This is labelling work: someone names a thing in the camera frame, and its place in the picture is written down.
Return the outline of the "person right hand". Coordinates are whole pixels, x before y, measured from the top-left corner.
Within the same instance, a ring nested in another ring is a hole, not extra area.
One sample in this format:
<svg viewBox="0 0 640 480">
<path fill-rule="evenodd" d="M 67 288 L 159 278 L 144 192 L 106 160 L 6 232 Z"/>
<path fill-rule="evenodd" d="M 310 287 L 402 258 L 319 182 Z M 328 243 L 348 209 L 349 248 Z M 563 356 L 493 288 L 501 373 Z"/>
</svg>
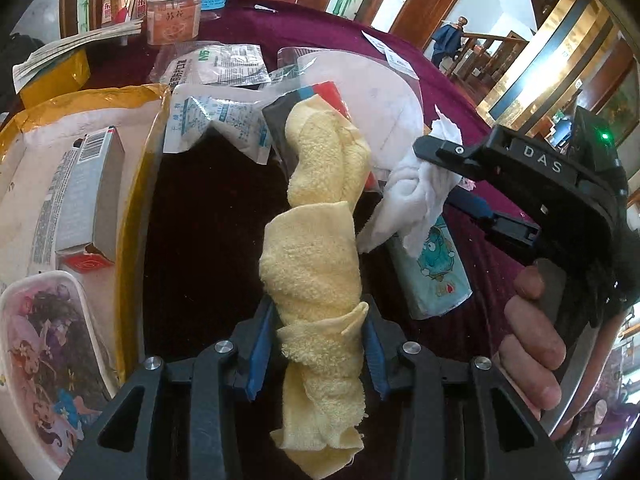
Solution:
<svg viewBox="0 0 640 480">
<path fill-rule="evenodd" d="M 544 278 L 538 266 L 526 266 L 514 280 L 515 295 L 503 309 L 510 333 L 503 337 L 494 363 L 536 419 L 556 408 L 562 391 L 554 372 L 566 357 L 564 341 L 538 306 Z"/>
</svg>

